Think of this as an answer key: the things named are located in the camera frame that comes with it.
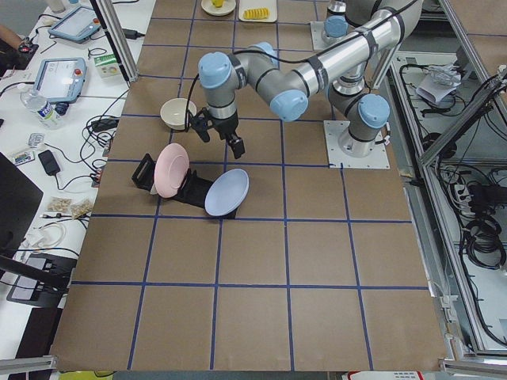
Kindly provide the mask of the person forearm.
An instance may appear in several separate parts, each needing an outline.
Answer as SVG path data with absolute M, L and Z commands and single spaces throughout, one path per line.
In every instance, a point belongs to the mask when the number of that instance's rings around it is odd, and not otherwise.
M 17 50 L 22 43 L 22 38 L 5 25 L 0 25 L 0 39 L 3 43 L 15 50 Z

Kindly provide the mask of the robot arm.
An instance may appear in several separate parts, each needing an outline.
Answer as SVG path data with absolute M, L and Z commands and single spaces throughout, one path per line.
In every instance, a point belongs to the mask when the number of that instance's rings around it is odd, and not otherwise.
M 340 38 L 354 30 L 354 27 L 348 23 L 346 10 L 346 1 L 328 1 L 322 30 L 322 41 L 326 46 L 337 43 Z
M 197 114 L 186 114 L 185 128 L 192 128 L 204 142 L 210 139 L 209 129 L 215 129 L 240 158 L 245 147 L 236 132 L 237 90 L 251 86 L 286 122 L 300 118 L 316 93 L 324 93 L 337 106 L 362 93 L 365 65 L 376 53 L 396 48 L 412 33 L 422 5 L 421 1 L 331 1 L 324 34 L 332 44 L 295 61 L 288 72 L 278 68 L 281 59 L 268 43 L 229 55 L 207 53 L 194 79 L 201 84 L 207 104 Z

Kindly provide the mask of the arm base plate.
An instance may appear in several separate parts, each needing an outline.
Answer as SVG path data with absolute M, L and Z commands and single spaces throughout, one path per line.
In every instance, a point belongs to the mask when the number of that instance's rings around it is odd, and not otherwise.
M 312 46 L 315 51 L 322 51 L 337 42 L 337 37 L 326 34 L 324 21 L 310 23 Z
M 324 135 L 331 169 L 390 169 L 380 130 L 374 140 L 360 142 L 349 134 L 349 121 L 325 120 Z

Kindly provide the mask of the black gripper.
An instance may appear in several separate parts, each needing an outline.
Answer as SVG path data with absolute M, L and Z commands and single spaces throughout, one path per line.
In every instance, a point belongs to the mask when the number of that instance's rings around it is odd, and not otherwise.
M 246 152 L 243 139 L 236 134 L 237 126 L 237 112 L 226 119 L 218 119 L 206 108 L 202 108 L 195 116 L 187 111 L 187 128 L 192 128 L 204 143 L 209 143 L 211 139 L 208 130 L 215 129 L 219 132 L 219 137 L 227 141 L 235 159 L 239 159 Z

